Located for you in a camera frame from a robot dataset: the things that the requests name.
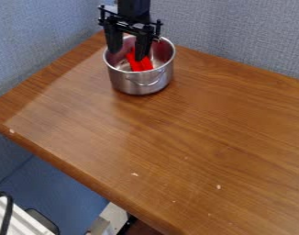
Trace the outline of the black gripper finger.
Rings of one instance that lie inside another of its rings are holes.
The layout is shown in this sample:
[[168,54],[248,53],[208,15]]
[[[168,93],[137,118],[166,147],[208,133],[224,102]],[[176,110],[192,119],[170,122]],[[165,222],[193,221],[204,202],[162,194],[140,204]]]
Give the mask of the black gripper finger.
[[122,31],[114,25],[104,27],[105,40],[110,53],[117,53],[122,47]]
[[148,55],[153,39],[152,31],[141,31],[134,41],[134,60],[137,62]]

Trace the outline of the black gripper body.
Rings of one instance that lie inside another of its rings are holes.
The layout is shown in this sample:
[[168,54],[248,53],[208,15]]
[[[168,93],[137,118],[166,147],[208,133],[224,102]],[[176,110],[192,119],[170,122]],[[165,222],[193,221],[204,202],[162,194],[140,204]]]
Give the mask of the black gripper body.
[[137,36],[141,31],[152,31],[153,39],[160,38],[161,21],[150,19],[150,0],[116,0],[113,5],[100,5],[98,25],[114,25],[122,34]]

